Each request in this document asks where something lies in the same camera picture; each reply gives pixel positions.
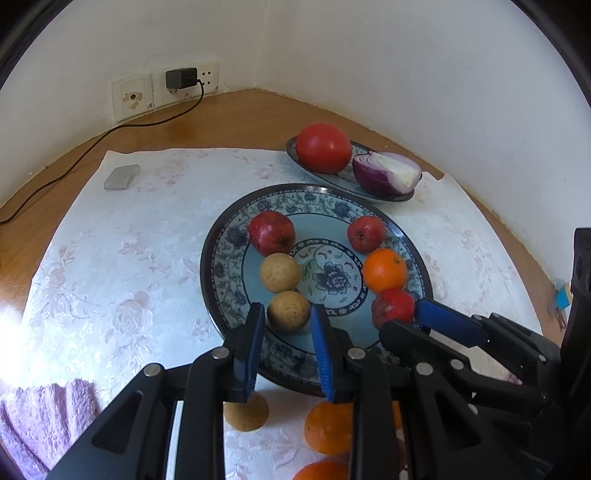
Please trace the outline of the red apple with stem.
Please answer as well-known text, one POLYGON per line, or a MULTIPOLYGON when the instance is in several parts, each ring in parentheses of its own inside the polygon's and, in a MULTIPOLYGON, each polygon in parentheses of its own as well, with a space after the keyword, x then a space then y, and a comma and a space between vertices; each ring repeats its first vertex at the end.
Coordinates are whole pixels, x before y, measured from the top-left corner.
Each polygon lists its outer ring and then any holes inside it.
POLYGON ((346 235, 349 244, 359 253, 369 254, 384 242, 387 229, 382 220, 374 216, 362 216, 349 224, 346 235))

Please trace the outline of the red apple among oranges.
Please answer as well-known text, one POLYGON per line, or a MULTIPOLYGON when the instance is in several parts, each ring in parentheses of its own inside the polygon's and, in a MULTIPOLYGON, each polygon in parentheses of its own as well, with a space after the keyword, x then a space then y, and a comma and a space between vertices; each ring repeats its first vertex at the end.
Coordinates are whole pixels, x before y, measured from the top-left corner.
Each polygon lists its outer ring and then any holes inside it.
POLYGON ((397 457, 398 457, 398 468, 399 471, 402 472, 407 468, 407 452, 406 452, 406 444, 405 441, 398 438, 397 439, 397 457))

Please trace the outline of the dark red apple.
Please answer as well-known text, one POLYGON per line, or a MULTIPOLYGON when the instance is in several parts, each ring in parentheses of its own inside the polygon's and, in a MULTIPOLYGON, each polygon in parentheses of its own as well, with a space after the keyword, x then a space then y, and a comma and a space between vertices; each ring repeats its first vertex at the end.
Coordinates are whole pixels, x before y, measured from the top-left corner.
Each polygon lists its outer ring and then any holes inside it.
POLYGON ((296 242, 294 224, 276 211, 263 211, 249 222, 249 241, 263 257, 290 252, 296 242))

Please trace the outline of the small red apple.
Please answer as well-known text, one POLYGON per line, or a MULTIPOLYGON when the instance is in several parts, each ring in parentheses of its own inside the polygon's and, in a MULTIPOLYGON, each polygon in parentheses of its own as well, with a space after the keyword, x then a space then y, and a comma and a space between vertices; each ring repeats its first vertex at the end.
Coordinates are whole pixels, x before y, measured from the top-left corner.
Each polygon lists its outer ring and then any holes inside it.
POLYGON ((372 303, 372 322, 378 330, 394 320, 413 323, 414 314, 415 299, 402 289, 384 290, 372 303))

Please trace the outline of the halved purple onion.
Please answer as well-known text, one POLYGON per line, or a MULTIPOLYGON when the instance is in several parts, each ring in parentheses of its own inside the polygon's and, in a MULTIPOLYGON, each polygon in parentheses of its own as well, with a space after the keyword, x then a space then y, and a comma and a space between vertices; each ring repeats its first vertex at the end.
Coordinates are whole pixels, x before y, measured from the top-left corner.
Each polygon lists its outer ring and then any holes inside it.
POLYGON ((410 194, 422 178, 420 166, 391 152, 370 152, 353 159, 353 175, 363 190, 379 197, 410 194))

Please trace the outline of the orange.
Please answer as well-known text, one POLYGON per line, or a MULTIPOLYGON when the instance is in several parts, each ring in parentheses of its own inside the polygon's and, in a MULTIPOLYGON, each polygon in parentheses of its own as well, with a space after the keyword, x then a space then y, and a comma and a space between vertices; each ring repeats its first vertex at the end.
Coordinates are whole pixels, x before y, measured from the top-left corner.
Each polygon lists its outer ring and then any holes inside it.
POLYGON ((318 461, 301 468, 294 480, 348 480, 349 467, 341 461, 318 461))
POLYGON ((374 293, 402 289, 408 278, 408 267, 403 257, 389 248, 380 248, 370 253, 363 263, 363 281, 374 293))
POLYGON ((338 456, 353 442, 353 403, 319 403, 304 421, 304 440, 315 452, 338 456))

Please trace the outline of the white floral tablecloth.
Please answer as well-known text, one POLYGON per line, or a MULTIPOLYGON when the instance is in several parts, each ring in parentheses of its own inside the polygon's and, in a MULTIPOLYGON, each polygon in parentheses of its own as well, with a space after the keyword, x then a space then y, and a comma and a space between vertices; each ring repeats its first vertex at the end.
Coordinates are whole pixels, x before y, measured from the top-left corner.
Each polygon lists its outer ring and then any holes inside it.
MULTIPOLYGON (((206 236, 236 200, 291 183, 308 184, 283 152, 106 154, 32 279, 5 381, 25 387, 83 379, 107 404, 144 365, 188 364, 221 344, 201 292, 206 236), (140 174, 129 188, 106 191, 110 173, 130 164, 140 174)), ((452 178, 425 175, 411 200, 371 205, 415 245, 435 300, 539 329, 512 260, 452 178)))

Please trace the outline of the large blue patterned plate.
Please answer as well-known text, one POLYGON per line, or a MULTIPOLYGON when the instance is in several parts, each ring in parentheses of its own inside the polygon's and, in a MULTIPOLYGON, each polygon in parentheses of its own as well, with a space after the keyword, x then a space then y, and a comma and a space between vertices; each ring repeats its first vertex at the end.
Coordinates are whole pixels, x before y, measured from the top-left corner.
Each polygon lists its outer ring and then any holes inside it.
POLYGON ((218 332, 245 323, 252 303, 267 305, 273 294, 259 276, 263 255, 249 242, 249 223, 257 214, 274 211, 294 224, 290 249, 301 267, 297 291, 311 304, 322 304, 332 325, 349 333, 353 344, 397 359, 385 350, 370 319, 374 293, 363 281, 366 257, 349 244, 346 230, 356 218, 375 216, 386 226, 384 247, 407 264, 405 289, 415 299, 431 298, 427 267, 410 238, 394 221, 371 204, 335 189, 311 184, 280 184, 249 193, 221 213, 209 230, 200 257, 204 303, 218 332))

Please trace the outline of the purple towel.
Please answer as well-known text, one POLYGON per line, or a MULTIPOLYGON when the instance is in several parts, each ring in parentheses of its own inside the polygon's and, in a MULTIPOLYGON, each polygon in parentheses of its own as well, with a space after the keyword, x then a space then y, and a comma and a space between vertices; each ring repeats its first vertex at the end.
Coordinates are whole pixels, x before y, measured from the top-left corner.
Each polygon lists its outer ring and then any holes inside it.
POLYGON ((1 449, 25 479, 44 479, 100 413, 93 384, 16 388, 1 395, 1 449))

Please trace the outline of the grey eraser block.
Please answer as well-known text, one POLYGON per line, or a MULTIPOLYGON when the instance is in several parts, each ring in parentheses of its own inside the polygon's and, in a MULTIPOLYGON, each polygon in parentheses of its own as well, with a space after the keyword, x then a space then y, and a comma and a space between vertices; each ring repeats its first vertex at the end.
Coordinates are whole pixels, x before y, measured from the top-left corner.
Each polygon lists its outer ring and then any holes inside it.
POLYGON ((103 183, 106 191, 127 190, 136 176, 140 174, 138 164, 116 167, 103 183))

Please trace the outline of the white wall socket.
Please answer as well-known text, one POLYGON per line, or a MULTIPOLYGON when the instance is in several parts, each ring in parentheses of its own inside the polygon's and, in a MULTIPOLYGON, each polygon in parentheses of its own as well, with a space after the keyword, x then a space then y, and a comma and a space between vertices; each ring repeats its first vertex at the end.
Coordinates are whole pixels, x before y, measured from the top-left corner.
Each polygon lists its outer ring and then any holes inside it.
POLYGON ((156 108, 209 95, 218 91, 219 62, 193 62, 152 73, 153 100, 156 108))

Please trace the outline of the brown longan fruit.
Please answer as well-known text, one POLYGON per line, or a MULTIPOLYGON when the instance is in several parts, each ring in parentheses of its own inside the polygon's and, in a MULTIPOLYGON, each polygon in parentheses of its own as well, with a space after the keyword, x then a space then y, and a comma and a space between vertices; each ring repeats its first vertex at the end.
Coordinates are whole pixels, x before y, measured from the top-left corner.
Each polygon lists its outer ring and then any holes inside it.
POLYGON ((304 328, 310 315, 310 302, 297 291, 283 291, 276 294, 266 309, 270 325, 287 333, 304 328))
POLYGON ((263 260, 259 276, 267 290, 280 293, 296 289, 301 281, 301 267, 290 255, 273 253, 263 260))
POLYGON ((250 432, 263 427, 270 416, 270 407, 262 394, 253 392, 246 403, 225 402, 223 415, 231 428, 250 432))

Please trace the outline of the red tomato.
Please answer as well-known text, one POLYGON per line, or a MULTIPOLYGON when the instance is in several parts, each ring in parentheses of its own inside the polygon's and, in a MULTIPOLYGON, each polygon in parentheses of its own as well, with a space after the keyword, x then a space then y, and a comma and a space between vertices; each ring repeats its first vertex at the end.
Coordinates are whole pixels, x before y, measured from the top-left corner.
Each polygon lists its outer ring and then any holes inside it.
POLYGON ((345 132, 327 123, 308 125, 295 140, 295 152, 308 170, 337 174, 349 165, 352 145, 345 132))

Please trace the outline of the small blue object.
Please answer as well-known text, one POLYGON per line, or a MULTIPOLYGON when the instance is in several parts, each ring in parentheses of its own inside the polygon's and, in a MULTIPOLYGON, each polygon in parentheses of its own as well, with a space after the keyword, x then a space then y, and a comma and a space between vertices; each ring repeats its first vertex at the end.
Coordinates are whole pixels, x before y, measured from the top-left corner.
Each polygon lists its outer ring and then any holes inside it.
POLYGON ((567 310, 572 304, 572 299, 573 299, 573 295, 571 292, 570 285, 568 283, 558 285, 555 288, 554 304, 555 304, 555 308, 558 311, 567 310))

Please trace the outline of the small blue plate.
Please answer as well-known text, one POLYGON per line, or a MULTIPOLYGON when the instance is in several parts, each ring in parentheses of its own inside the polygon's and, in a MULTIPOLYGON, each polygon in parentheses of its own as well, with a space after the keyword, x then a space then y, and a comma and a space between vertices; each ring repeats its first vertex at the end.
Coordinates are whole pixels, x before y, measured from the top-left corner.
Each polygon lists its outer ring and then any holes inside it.
POLYGON ((303 164, 301 164, 300 160, 297 157, 296 151, 296 141, 297 138, 293 137, 287 140, 286 143, 286 152, 287 155, 290 156, 290 159, 294 161, 297 167, 300 167, 301 170, 304 171, 308 177, 311 177, 315 182, 318 184, 328 186, 331 188, 335 188, 339 191, 344 191, 353 195, 353 197, 367 200, 372 203, 398 203, 398 202, 405 202, 409 201, 413 198, 415 191, 412 190, 411 192, 405 195, 394 195, 389 197, 377 197, 366 190, 363 190, 362 186, 356 181, 355 175, 353 175, 353 157, 356 155, 368 154, 370 153, 370 148, 359 143, 359 142, 352 142, 352 159, 349 160, 349 165, 343 169, 338 174, 324 174, 324 173, 317 173, 311 171, 308 168, 305 168, 303 164))

